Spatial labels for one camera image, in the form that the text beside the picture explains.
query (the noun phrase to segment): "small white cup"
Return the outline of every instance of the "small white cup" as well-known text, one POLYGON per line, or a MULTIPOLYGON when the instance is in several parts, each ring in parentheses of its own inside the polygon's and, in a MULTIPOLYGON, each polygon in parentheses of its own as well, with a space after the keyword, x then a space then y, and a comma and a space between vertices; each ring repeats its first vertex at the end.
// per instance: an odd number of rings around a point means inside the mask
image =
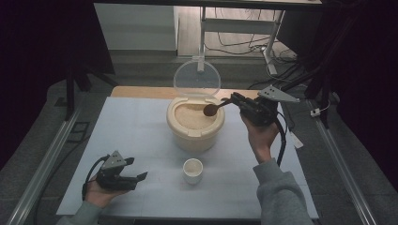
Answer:
POLYGON ((202 179, 203 164, 196 158, 185 161, 183 166, 184 179, 190 185, 196 185, 202 179))

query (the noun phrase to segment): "spoon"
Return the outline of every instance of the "spoon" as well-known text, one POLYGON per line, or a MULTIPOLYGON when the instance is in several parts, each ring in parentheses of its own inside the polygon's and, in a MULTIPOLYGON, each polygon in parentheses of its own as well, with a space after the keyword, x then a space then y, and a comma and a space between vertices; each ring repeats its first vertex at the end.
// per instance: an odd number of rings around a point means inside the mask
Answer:
POLYGON ((220 104, 220 105, 208 104, 208 105, 206 105, 205 108, 203 109, 203 114, 204 114, 205 116, 213 116, 213 115, 217 114, 217 110, 218 110, 220 107, 222 107, 222 106, 224 106, 224 105, 228 105, 228 104, 231 103, 231 102, 232 102, 232 100, 231 100, 231 99, 228 99, 228 100, 226 100, 225 102, 223 102, 223 103, 220 104))

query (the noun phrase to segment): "desk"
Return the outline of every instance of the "desk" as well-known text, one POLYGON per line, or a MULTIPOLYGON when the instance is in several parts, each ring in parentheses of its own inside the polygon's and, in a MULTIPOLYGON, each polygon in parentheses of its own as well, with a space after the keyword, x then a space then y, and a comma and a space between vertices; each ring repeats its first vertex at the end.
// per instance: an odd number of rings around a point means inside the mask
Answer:
MULTIPOLYGON (((256 96, 256 91, 221 90, 218 98, 238 91, 256 96)), ((90 141, 70 182, 57 214, 72 215, 82 200, 82 183, 94 162, 118 150, 135 161, 121 173, 136 176, 148 172, 137 188, 115 198, 103 214, 127 218, 259 219, 261 208, 256 198, 258 181, 253 167, 257 161, 247 140, 247 130, 235 105, 225 106, 225 123, 216 144, 201 155, 179 149, 167 126, 166 110, 177 92, 170 87, 117 87, 107 98, 90 141), (204 164, 202 181, 190 186, 183 180, 182 165, 188 158, 204 164)), ((310 217, 318 218, 304 173, 291 137, 281 169, 291 171, 307 202, 310 217)), ((276 157, 280 138, 272 145, 276 157)))

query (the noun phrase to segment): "hand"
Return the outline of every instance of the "hand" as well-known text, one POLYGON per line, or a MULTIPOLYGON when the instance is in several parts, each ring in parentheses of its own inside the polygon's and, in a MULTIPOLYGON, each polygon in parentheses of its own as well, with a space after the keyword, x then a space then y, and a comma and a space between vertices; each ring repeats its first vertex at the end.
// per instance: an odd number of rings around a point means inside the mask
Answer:
POLYGON ((100 187, 99 183, 97 183, 96 177, 96 175, 93 176, 87 184, 85 200, 89 203, 93 203, 98 207, 105 208, 114 197, 129 192, 128 190, 103 189, 100 187))
POLYGON ((271 146, 279 130, 275 123, 268 127, 256 127, 244 115, 240 115, 249 133, 249 143, 258 163, 271 160, 271 146))

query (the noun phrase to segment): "black cable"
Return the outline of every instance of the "black cable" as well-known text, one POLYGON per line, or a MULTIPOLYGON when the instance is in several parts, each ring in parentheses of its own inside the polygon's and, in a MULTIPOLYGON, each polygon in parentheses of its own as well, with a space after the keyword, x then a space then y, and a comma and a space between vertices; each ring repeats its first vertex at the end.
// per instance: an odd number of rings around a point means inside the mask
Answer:
POLYGON ((283 118, 284 120, 284 133, 287 133, 287 121, 286 118, 284 118, 284 115, 280 112, 278 112, 278 114, 283 118))
POLYGON ((88 140, 90 138, 91 135, 88 135, 86 138, 84 138, 83 140, 81 140, 80 142, 78 142, 72 149, 70 149, 69 152, 67 152, 67 154, 64 156, 64 158, 58 163, 58 165, 56 166, 56 168, 52 171, 52 173, 50 173, 50 175, 48 176, 47 180, 45 181, 45 184, 43 186, 43 188, 41 189, 41 192, 38 195, 37 198, 37 203, 35 206, 35 213, 33 215, 33 223, 35 225, 38 224, 38 207, 40 205, 40 200, 47 188, 47 186, 50 184, 51 180, 54 178, 54 175, 56 174, 56 172, 58 172, 59 168, 61 168, 61 165, 65 162, 65 160, 69 157, 69 155, 76 150, 80 144, 84 143, 86 140, 88 140))
POLYGON ((230 54, 248 54, 248 53, 252 53, 255 51, 255 48, 251 49, 248 52, 228 52, 228 51, 224 51, 224 50, 218 50, 218 49, 210 49, 206 44, 205 47, 210 50, 210 51, 218 51, 218 52, 222 52, 222 53, 230 53, 230 54))
POLYGON ((292 115, 290 114, 289 109, 287 108, 287 104, 284 103, 284 102, 281 102, 281 104, 284 105, 284 108, 286 109, 287 116, 289 117, 290 122, 293 124, 291 127, 289 127, 289 130, 292 131, 292 130, 295 128, 296 123, 295 123, 295 121, 293 120, 293 117, 292 117, 292 115))
POLYGON ((296 78, 304 76, 305 72, 306 72, 305 67, 303 67, 303 70, 301 71, 301 73, 296 78))
POLYGON ((279 83, 290 81, 290 80, 287 80, 287 79, 290 76, 292 76, 301 67, 302 67, 302 65, 299 64, 299 63, 294 64, 293 65, 293 69, 290 70, 288 73, 284 73, 281 76, 279 76, 280 79, 278 81, 276 81, 273 85, 274 86, 278 86, 279 83))
POLYGON ((98 159, 94 163, 94 165, 91 167, 90 172, 88 172, 88 175, 85 178, 85 182, 84 182, 83 187, 82 187, 82 200, 83 201, 85 199, 85 193, 87 192, 87 184, 90 183, 91 173, 94 171, 94 169, 96 169, 97 165, 100 164, 100 162, 106 161, 109 157, 110 157, 109 155, 106 155, 105 157, 101 157, 100 159, 98 159))
POLYGON ((281 51, 281 52, 279 53, 279 56, 276 56, 275 52, 272 50, 271 52, 272 52, 273 55, 274 55, 274 56, 273 56, 273 59, 276 60, 277 62, 278 62, 278 60, 279 60, 279 61, 282 61, 282 62, 284 62, 284 63, 296 63, 296 62, 298 62, 298 61, 299 61, 298 59, 286 60, 286 59, 284 59, 284 58, 281 57, 281 54, 282 54, 283 52, 286 52, 286 51, 289 51, 289 50, 290 50, 290 49, 281 51))
MULTIPOLYGON (((287 70, 285 70, 285 71, 281 74, 281 76, 283 76, 286 72, 288 72, 290 69, 292 69, 295 65, 296 65, 296 64, 292 65, 292 66, 289 67, 287 70)), ((247 90, 250 90, 252 87, 254 87, 254 86, 258 85, 258 84, 268 83, 268 82, 271 82, 271 81, 273 81, 273 80, 274 80, 274 79, 271 78, 271 79, 268 79, 268 80, 263 81, 263 82, 255 82, 255 83, 253 83, 252 85, 250 85, 250 86, 247 88, 247 90)))
POLYGON ((282 162, 282 158, 283 158, 283 154, 284 154, 284 149, 286 148, 286 134, 284 133, 282 124, 281 124, 281 122, 278 119, 275 120, 275 124, 278 127, 278 130, 279 130, 279 132, 281 134, 281 150, 279 151, 278 159, 276 161, 278 166, 281 166, 281 162, 282 162))
MULTIPOLYGON (((217 19, 218 17, 217 17, 217 8, 216 7, 214 8, 214 14, 215 14, 216 19, 217 19)), ((224 44, 224 43, 222 43, 222 39, 220 37, 220 32, 217 32, 217 36, 219 37, 220 44, 223 45, 224 47, 249 44, 249 48, 250 48, 251 47, 250 45, 251 45, 252 42, 257 42, 257 41, 269 39, 269 37, 264 37, 264 38, 260 38, 260 39, 257 39, 257 40, 253 40, 253 37, 254 37, 254 35, 253 35, 252 39, 250 41, 234 43, 234 44, 224 44)))
POLYGON ((263 45, 253 45, 253 46, 251 46, 250 49, 260 49, 260 52, 262 52, 262 51, 263 51, 263 48, 266 48, 266 47, 267 47, 267 44, 263 44, 263 45))

